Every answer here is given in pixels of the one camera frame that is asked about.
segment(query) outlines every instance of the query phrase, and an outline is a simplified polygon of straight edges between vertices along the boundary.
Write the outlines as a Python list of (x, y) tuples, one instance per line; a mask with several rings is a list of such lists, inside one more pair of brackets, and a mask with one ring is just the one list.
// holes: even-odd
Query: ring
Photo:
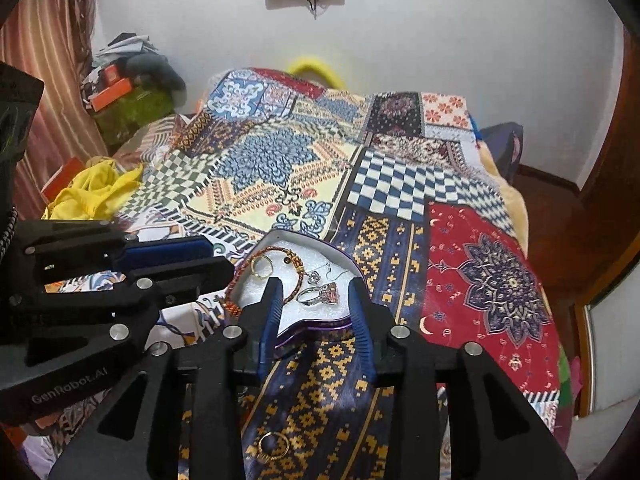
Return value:
[[(300, 297), (310, 292), (317, 292), (318, 295), (308, 300), (300, 300)], [(316, 303), (326, 303), (330, 305), (338, 304), (340, 296), (338, 295), (338, 286), (335, 282), (327, 283), (323, 286), (310, 286), (305, 290), (301, 290), (296, 296), (296, 300), (306, 306), (313, 306)]]
[[(262, 276), (261, 274), (258, 274), (258, 272), (255, 270), (255, 263), (260, 258), (264, 258), (265, 260), (267, 260), (269, 262), (269, 265), (271, 266), (271, 270), (265, 276)], [(266, 280), (272, 274), (273, 274), (273, 262), (271, 261), (271, 258), (268, 257), (266, 254), (258, 254), (258, 256), (256, 256), (253, 260), (251, 260), (251, 275), (252, 276), (255, 276), (259, 280)]]
[[(283, 439), (284, 442), (286, 443), (286, 447), (284, 452), (278, 454), (278, 455), (270, 455), (264, 452), (264, 450), (262, 449), (262, 441), (267, 438), (268, 436), (277, 436), (278, 439)], [(271, 462), (273, 460), (279, 460), (281, 458), (283, 458), (288, 452), (289, 452), (289, 447), (291, 446), (291, 444), (289, 443), (289, 439), (284, 436), (282, 433), (280, 433), (279, 431), (270, 431), (269, 433), (265, 433), (260, 440), (258, 441), (258, 459), (261, 459), (263, 462)]]

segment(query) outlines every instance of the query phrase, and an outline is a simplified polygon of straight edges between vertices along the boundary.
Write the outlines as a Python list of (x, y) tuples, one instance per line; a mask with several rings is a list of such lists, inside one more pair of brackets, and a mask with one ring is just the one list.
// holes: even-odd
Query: patchwork blanket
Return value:
[[(188, 124), (160, 121), (120, 160), (147, 163), (144, 184), (118, 213), (141, 240), (203, 234), (233, 263), (272, 228), (325, 240), (356, 261), (396, 322), (438, 344), (481, 343), (553, 430), (560, 349), (523, 252), (526, 210), (495, 171), (463, 98), (357, 96), (272, 70), (234, 70)], [(58, 287), (119, 279), (104, 272)], [(148, 343), (192, 344), (224, 322), (214, 295), (203, 296), (163, 311)], [(99, 400), (65, 410), (56, 452)], [(302, 345), (239, 400), (247, 478), (381, 477), (393, 400), (392, 388), (367, 383), (352, 339)], [(440, 406), (446, 478), (444, 389)], [(257, 441), (268, 431), (284, 434), (290, 451), (263, 464)]]

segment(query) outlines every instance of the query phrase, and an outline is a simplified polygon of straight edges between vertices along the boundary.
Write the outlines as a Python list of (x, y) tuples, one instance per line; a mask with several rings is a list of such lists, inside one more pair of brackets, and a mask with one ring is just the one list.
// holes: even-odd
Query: braided bracelet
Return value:
[(251, 265), (251, 263), (256, 258), (258, 258), (259, 256), (262, 256), (264, 253), (268, 253), (269, 251), (280, 251), (281, 253), (285, 253), (286, 256), (284, 258), (284, 262), (286, 264), (293, 264), (298, 274), (298, 282), (296, 283), (296, 287), (293, 289), (293, 292), (285, 298), (284, 303), (289, 303), (289, 301), (293, 300), (293, 298), (296, 297), (296, 294), (300, 290), (300, 287), (302, 287), (302, 279), (305, 275), (305, 266), (303, 265), (302, 260), (300, 259), (300, 256), (298, 256), (295, 252), (291, 251), (290, 249), (285, 249), (284, 247), (277, 247), (277, 246), (265, 247), (264, 249), (258, 251), (257, 253), (253, 254), (250, 258), (247, 258), (244, 262), (242, 262), (242, 265), (240, 265), (240, 267), (238, 267), (238, 270), (236, 270), (236, 273), (234, 275), (234, 278), (231, 280), (231, 283), (229, 283), (228, 287), (226, 288), (225, 299), (222, 306), (233, 317), (238, 317), (242, 312), (242, 308), (240, 308), (237, 304), (231, 301), (231, 291), (236, 286), (236, 283), (240, 279), (240, 276), (242, 276), (242, 273), (244, 272), (244, 270), (249, 265)]

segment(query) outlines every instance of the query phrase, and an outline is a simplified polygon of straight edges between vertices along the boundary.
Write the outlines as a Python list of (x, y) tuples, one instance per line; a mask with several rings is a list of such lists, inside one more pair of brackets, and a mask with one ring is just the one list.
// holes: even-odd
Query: striped curtain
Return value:
[(91, 65), (94, 0), (20, 0), (0, 28), (0, 59), (44, 81), (24, 159), (15, 173), (14, 202), (22, 218), (40, 218), (40, 189), (76, 156), (107, 149), (82, 106), (79, 84)]

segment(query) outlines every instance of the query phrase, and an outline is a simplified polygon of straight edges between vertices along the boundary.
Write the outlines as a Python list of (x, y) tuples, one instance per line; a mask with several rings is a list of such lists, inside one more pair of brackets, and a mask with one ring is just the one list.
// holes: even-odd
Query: brown floor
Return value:
[(517, 174), (514, 187), (522, 194), (529, 213), (529, 261), (542, 285), (554, 315), (560, 341), (567, 357), (578, 355), (573, 291), (566, 279), (564, 263), (556, 259), (558, 237), (562, 237), (570, 219), (584, 208), (570, 190)]

